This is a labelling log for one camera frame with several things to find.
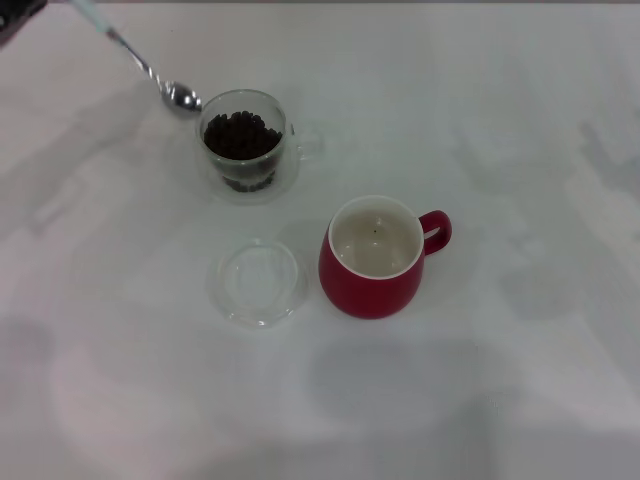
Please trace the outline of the blue-handled metal spoon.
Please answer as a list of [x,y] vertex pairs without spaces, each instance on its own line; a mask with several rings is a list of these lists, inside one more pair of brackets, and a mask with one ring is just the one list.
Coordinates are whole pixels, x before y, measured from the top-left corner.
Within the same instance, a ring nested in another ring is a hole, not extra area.
[[67,0],[97,31],[122,48],[143,74],[158,88],[165,105],[176,115],[193,117],[202,111],[200,96],[190,87],[175,81],[163,80],[155,69],[124,39],[119,31],[102,15],[93,0]]

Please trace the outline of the red ceramic mug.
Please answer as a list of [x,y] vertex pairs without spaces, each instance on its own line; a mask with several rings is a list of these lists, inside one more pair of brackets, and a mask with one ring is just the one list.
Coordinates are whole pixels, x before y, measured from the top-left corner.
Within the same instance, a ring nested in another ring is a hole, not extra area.
[[446,247],[451,236],[451,220],[441,210],[418,216],[390,197],[354,198],[327,227],[318,260],[321,287],[350,316],[388,317],[410,303],[425,257]]

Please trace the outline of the dark coffee beans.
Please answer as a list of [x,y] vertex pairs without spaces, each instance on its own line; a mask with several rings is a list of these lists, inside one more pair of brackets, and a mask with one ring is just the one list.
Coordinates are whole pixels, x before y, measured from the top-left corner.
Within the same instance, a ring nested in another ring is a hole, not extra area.
[[283,133],[268,128],[261,116],[239,111],[216,115],[203,140],[217,157],[214,166],[224,182],[241,193],[267,188],[275,177]]

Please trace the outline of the clear glass saucer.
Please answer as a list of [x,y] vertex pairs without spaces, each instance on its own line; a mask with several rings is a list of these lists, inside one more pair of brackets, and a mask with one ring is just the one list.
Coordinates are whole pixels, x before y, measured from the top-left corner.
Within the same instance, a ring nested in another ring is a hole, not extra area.
[[251,329],[271,328],[304,303],[308,275],[299,256],[276,240],[253,238],[212,261],[207,293],[228,321]]

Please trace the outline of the clear double-wall glass cup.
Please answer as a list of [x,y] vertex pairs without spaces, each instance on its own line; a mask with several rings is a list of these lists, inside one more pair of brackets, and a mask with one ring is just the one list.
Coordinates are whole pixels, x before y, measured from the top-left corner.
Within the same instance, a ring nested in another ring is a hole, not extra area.
[[[204,144],[208,123],[218,114],[249,111],[262,117],[268,128],[283,133],[275,149],[279,153],[273,182],[265,189],[241,193],[230,188],[214,166],[217,157]],[[238,205],[259,205],[273,201],[292,187],[306,160],[318,157],[323,149],[321,132],[285,112],[281,102],[272,95],[252,89],[236,89],[221,93],[202,106],[195,123],[195,159],[198,173],[214,197]]]

